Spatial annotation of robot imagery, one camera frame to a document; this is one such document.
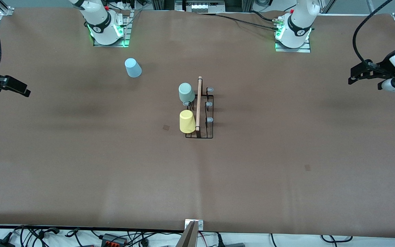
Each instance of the white floor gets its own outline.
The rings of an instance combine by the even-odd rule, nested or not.
[[[3,239],[7,233],[11,230],[0,230],[0,239]],[[50,233],[46,235],[44,242],[50,247],[78,247],[78,243],[75,237],[67,238],[64,235],[68,230],[61,230],[58,235]],[[23,239],[27,236],[27,231],[23,233]],[[109,233],[115,236],[127,235],[127,232],[101,232],[95,231],[97,235]],[[204,235],[210,234],[210,236],[205,236],[205,241],[207,246],[213,246],[218,244],[218,238],[215,233],[206,233]],[[90,231],[80,231],[77,236],[82,245],[94,245],[96,247],[101,246],[101,240],[99,240]],[[224,244],[238,244],[244,243],[246,247],[274,247],[271,241],[270,234],[264,233],[221,233]],[[334,236],[336,240],[345,239],[345,236]],[[164,247],[176,246],[180,235],[171,234],[163,235],[156,234],[151,236],[149,239],[149,247]],[[30,241],[29,245],[32,247],[34,238]],[[333,244],[328,244],[320,239],[317,235],[289,235],[289,234],[274,234],[274,240],[277,247],[333,247]],[[19,236],[13,234],[10,243],[14,244],[16,247],[20,247]],[[395,247],[395,239],[387,238],[369,238],[369,237],[354,237],[348,243],[339,243],[338,247]],[[36,247],[41,247],[42,244],[36,241]],[[201,237],[198,238],[196,247],[205,247],[204,241]]]

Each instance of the wooden stick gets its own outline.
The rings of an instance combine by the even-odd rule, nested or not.
[[[202,77],[197,80],[197,109],[196,109],[196,131],[201,131],[201,97],[202,97]]]

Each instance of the light blue cup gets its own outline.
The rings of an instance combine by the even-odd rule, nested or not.
[[[184,102],[193,102],[195,97],[194,91],[191,88],[191,85],[184,82],[179,85],[179,99]]]
[[[139,77],[141,75],[141,67],[133,58],[127,58],[124,62],[124,66],[126,66],[127,75],[130,77]]]

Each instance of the yellow cup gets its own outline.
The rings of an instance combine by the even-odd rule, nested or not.
[[[179,114],[179,129],[183,133],[192,133],[196,129],[196,120],[190,110],[181,111]]]

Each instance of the electrical connector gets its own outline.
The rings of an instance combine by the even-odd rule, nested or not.
[[[141,246],[142,247],[149,247],[149,240],[148,239],[141,240]]]
[[[14,247],[13,244],[10,244],[9,242],[5,242],[5,239],[0,239],[0,247]]]
[[[101,238],[101,245],[106,247],[124,247],[127,243],[126,238],[105,234]]]

